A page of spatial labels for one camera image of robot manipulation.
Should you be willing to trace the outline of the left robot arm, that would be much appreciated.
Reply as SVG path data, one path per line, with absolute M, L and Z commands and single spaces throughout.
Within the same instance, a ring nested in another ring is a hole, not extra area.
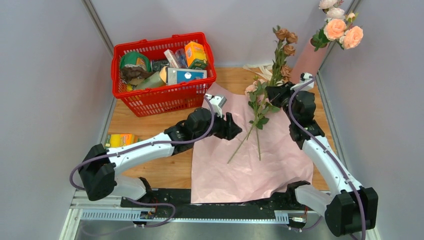
M 230 112 L 221 116 L 199 107 L 187 119 L 150 139 L 115 148 L 105 148 L 100 143 L 92 146 L 72 173 L 79 174 L 81 189 L 90 201 L 118 196 L 133 199 L 144 208 L 153 201 L 147 181 L 123 176 L 123 172 L 151 160 L 183 153 L 206 137 L 230 141 L 242 131 Z

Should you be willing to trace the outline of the clear plastic package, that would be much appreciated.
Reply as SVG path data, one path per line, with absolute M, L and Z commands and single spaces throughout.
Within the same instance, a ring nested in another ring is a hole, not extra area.
M 185 50 L 183 48 L 180 48 L 180 49 L 176 50 L 174 54 L 176 56 L 177 62 L 180 65 L 180 67 L 183 68 L 183 69 L 187 69 L 188 64 L 187 64 L 187 58 L 186 58 Z

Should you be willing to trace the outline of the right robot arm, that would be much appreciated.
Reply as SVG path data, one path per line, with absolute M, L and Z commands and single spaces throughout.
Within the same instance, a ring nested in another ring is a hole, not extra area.
M 314 119 L 315 95 L 306 91 L 306 86 L 305 83 L 287 82 L 282 86 L 268 86 L 266 92 L 270 103 L 288 116 L 292 140 L 317 167 L 330 194 L 304 180 L 298 181 L 288 185 L 286 205 L 294 210 L 304 205 L 316 211 L 336 237 L 358 232 L 365 234 L 376 226 L 378 194 L 372 187 L 363 187 L 331 149 Z

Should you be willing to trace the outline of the cream ribbon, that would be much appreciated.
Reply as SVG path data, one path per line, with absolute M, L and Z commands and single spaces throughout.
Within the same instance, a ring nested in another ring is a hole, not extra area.
M 242 66 L 242 68 L 244 70 L 252 72 L 257 76 L 260 76 L 262 79 L 268 80 L 268 81 L 271 80 L 272 75 L 273 75 L 272 74 L 272 69 L 273 69 L 272 64 L 265 64 L 265 65 L 245 64 L 245 65 Z

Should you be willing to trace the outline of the pink wrapping paper sheet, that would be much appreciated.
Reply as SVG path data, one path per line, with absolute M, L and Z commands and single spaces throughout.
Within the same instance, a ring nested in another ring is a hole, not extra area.
M 268 123 L 256 130 L 251 128 L 254 114 L 246 96 L 216 83 L 208 93 L 226 97 L 223 111 L 232 114 L 242 132 L 229 141 L 210 136 L 194 144 L 193 204 L 259 200 L 284 192 L 290 183 L 312 181 L 313 162 L 292 140 L 283 111 L 268 113 Z

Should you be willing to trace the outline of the orange box in basket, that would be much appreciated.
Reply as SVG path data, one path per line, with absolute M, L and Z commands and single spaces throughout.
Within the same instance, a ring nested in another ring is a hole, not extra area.
M 202 44 L 190 41 L 184 47 L 187 67 L 194 70 L 205 70 L 208 66 L 208 60 L 205 48 Z

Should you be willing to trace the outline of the brown dried rose stem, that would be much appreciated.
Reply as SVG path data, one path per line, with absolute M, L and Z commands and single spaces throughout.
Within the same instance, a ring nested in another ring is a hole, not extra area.
M 287 58 L 294 56 L 296 53 L 296 48 L 294 47 L 294 44 L 298 42 L 298 36 L 296 33 L 289 31 L 286 28 L 282 28 L 281 26 L 276 26 L 272 29 L 273 33 L 275 34 L 277 40 L 276 42 L 276 48 L 274 50 L 274 60 L 272 61 L 272 77 L 271 80 L 269 80 L 269 86 L 281 86 L 284 83 L 288 82 L 291 77 L 292 68 L 288 66 L 287 64 Z M 255 75 L 253 80 L 255 78 L 263 79 L 258 75 Z M 243 143 L 248 140 L 247 135 L 244 137 L 244 139 L 241 141 L 241 143 L 237 146 L 233 154 L 228 160 L 228 163 L 230 163 Z

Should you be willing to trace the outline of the pink cylindrical vase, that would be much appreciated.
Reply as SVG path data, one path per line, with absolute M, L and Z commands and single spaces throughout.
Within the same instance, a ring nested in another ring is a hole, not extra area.
M 299 83 L 302 73 L 316 76 L 327 53 L 328 45 L 315 51 L 312 39 L 308 40 L 291 71 L 290 81 L 294 84 Z

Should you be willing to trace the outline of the green bottle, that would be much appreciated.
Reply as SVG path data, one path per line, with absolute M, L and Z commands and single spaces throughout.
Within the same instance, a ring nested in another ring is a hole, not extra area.
M 155 72 L 135 87 L 135 90 L 146 90 L 163 87 L 167 84 L 166 73 Z

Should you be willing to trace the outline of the blue white carton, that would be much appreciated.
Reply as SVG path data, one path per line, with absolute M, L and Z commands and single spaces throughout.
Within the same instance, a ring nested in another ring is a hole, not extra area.
M 166 69 L 166 83 L 168 86 L 206 79 L 207 77 L 206 70 L 172 67 Z

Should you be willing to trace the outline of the brown snack bag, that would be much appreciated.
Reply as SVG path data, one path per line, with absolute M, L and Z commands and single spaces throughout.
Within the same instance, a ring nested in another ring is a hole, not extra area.
M 120 69 L 120 78 L 127 84 L 135 86 L 153 74 L 154 72 L 147 71 L 140 65 L 127 64 Z

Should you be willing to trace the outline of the red plastic shopping basket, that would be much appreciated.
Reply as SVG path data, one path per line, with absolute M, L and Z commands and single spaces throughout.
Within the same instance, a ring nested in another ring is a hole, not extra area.
M 126 83 L 120 78 L 120 62 L 125 54 L 137 52 L 146 56 L 149 60 L 161 60 L 165 57 L 165 50 L 175 51 L 189 42 L 196 42 L 204 47 L 208 61 L 206 78 L 158 88 L 127 90 Z M 113 49 L 110 75 L 113 96 L 121 100 L 137 117 L 200 107 L 203 104 L 204 94 L 217 78 L 213 51 L 203 32 L 174 34 L 168 38 L 142 39 L 117 44 Z

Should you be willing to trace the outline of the green snack bag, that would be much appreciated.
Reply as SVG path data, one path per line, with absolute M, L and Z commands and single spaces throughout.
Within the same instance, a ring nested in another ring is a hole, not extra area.
M 141 67 L 147 72 L 152 70 L 150 59 L 137 51 L 131 51 L 122 56 L 119 68 L 125 67 Z

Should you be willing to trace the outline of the pink peony flower stem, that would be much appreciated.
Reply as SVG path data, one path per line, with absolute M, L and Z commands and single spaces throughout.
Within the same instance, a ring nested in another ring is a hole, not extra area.
M 251 109 L 253 110 L 253 119 L 249 121 L 251 127 L 248 131 L 247 139 L 251 135 L 252 131 L 254 131 L 256 136 L 258 159 L 259 161 L 261 161 L 262 153 L 259 140 L 259 130 L 262 130 L 264 128 L 264 125 L 269 122 L 270 118 L 267 116 L 268 113 L 276 113 L 279 111 L 279 109 L 273 106 L 269 101 L 268 94 L 266 92 L 266 87 L 269 86 L 270 82 L 268 80 L 260 79 L 257 77 L 253 80 L 253 82 L 258 80 L 261 81 L 263 93 L 259 97 L 259 101 L 248 100 L 247 102 L 248 106 L 251 107 Z

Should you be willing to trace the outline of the peach rose flower stem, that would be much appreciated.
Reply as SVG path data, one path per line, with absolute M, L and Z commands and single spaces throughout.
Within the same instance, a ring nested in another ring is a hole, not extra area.
M 331 42 L 338 43 L 344 50 L 356 48 L 364 37 L 363 29 L 353 25 L 357 16 L 357 13 L 351 12 L 343 19 L 329 18 L 323 27 L 325 37 Z

